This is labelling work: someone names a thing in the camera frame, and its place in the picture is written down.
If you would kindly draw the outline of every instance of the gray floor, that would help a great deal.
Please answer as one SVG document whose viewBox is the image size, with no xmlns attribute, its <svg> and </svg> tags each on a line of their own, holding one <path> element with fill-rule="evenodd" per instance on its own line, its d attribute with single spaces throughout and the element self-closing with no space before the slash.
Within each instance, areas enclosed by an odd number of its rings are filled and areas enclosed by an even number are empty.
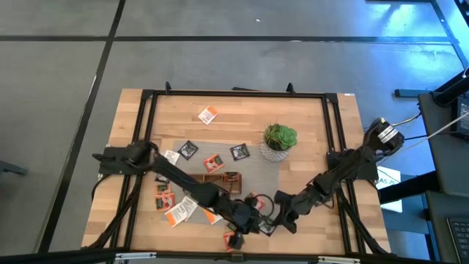
<svg viewBox="0 0 469 264">
<path fill-rule="evenodd" d="M 439 1 L 464 36 L 452 1 Z M 0 2 L 0 34 L 107 35 L 117 1 Z M 118 35 L 444 36 L 429 4 L 377 1 L 127 0 Z M 459 39 L 461 44 L 467 41 Z M 29 253 L 70 148 L 103 43 L 0 42 L 0 159 L 30 168 L 0 177 L 0 255 Z M 51 249 L 78 249 L 102 151 L 122 88 L 353 92 L 363 126 L 418 113 L 395 89 L 435 89 L 462 70 L 451 46 L 371 43 L 114 43 Z M 421 120 L 400 129 L 424 134 Z M 428 144 L 383 166 L 433 169 Z M 390 231 L 393 252 L 428 258 L 421 236 Z M 418 248 L 410 244 L 418 242 Z"/>
</svg>

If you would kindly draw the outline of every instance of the gray mat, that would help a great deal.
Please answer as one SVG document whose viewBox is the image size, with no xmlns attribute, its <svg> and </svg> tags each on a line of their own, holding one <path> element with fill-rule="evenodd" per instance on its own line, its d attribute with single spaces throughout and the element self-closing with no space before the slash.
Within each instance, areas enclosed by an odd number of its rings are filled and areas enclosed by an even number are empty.
<svg viewBox="0 0 469 264">
<path fill-rule="evenodd" d="M 185 141 L 176 141 L 174 143 L 173 151 L 178 151 L 184 143 Z M 199 150 L 197 150 L 197 152 L 188 161 L 186 161 L 182 156 L 179 157 L 176 163 L 178 168 L 188 174 L 207 173 L 207 169 L 205 169 L 203 161 L 214 154 L 219 154 L 221 160 L 225 163 L 225 166 L 213 173 L 240 172 L 243 175 L 242 193 L 240 195 L 232 195 L 232 199 L 244 199 L 244 197 L 252 191 L 258 194 L 266 194 L 273 199 L 273 196 L 278 190 L 279 164 L 270 162 L 262 157 L 259 147 L 248 146 L 251 156 L 239 161 L 234 161 L 229 148 L 234 147 L 235 145 L 209 142 L 193 143 L 199 147 Z M 174 192 L 176 203 L 180 202 L 185 196 L 182 189 L 175 184 L 171 185 L 171 189 Z M 261 209 L 261 213 L 268 214 L 270 210 L 272 210 L 272 206 L 266 198 L 263 198 L 263 200 L 266 205 Z M 197 208 L 193 212 L 188 222 L 196 224 L 210 224 L 201 208 Z M 214 225 L 224 224 L 225 221 L 220 220 Z"/>
</svg>

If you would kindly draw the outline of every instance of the white planter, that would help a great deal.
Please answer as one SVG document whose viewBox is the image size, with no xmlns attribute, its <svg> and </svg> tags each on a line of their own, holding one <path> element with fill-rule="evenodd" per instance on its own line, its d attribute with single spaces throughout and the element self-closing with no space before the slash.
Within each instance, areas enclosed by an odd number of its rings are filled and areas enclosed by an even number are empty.
<svg viewBox="0 0 469 264">
<path fill-rule="evenodd" d="M 261 154 L 268 161 L 279 162 L 279 161 L 284 160 L 288 156 L 288 153 L 290 152 L 291 149 L 292 148 L 289 147 L 286 150 L 277 151 L 277 150 L 273 150 L 269 148 L 269 146 L 267 146 L 267 144 L 265 144 L 264 142 L 261 142 Z"/>
</svg>

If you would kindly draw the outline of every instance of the wooden tabletop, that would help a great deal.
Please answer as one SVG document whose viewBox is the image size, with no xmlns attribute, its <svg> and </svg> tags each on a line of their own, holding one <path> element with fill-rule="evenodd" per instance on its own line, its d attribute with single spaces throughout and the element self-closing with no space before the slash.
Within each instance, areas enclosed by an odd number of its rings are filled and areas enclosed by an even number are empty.
<svg viewBox="0 0 469 264">
<path fill-rule="evenodd" d="M 345 139 L 349 148 L 361 145 L 363 129 L 354 95 L 338 94 Z M 124 147 L 131 142 L 141 89 L 124 89 L 117 106 L 109 144 Z M 197 118 L 206 106 L 213 106 L 218 116 L 205 125 Z M 334 143 L 339 140 L 329 106 Z M 147 120 L 142 125 L 141 139 Z M 322 104 L 310 98 L 246 98 L 215 96 L 158 96 L 151 140 L 161 152 L 172 150 L 176 140 L 246 143 L 259 147 L 265 125 L 270 122 L 288 125 L 298 132 L 298 144 L 288 158 L 280 163 L 278 187 L 297 194 L 307 182 L 327 169 L 325 154 L 328 143 Z M 224 227 L 209 224 L 181 223 L 171 228 L 161 221 L 155 209 L 154 175 L 144 177 L 140 193 L 136 225 L 131 249 L 168 250 L 184 252 L 225 252 L 222 235 Z M 97 188 L 86 226 L 83 246 L 94 242 L 116 213 L 123 176 L 113 175 Z M 377 192 L 364 180 L 355 181 L 355 193 L 361 220 L 378 243 L 390 250 Z M 292 234 L 280 226 L 269 238 L 263 234 L 245 235 L 243 252 L 282 254 L 344 254 L 337 207 L 315 207 L 307 216 L 296 221 L 298 232 Z M 355 231 L 348 219 L 352 249 L 357 251 Z M 124 227 L 118 245 L 123 244 Z"/>
</svg>

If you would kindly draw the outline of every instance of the keyboard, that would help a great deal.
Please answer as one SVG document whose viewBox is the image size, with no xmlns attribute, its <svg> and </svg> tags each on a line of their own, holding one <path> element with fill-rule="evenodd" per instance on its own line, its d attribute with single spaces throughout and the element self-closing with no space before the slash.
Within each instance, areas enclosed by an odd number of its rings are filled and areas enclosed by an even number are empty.
<svg viewBox="0 0 469 264">
<path fill-rule="evenodd" d="M 461 264 L 469 264 L 469 217 L 446 219 Z"/>
</svg>

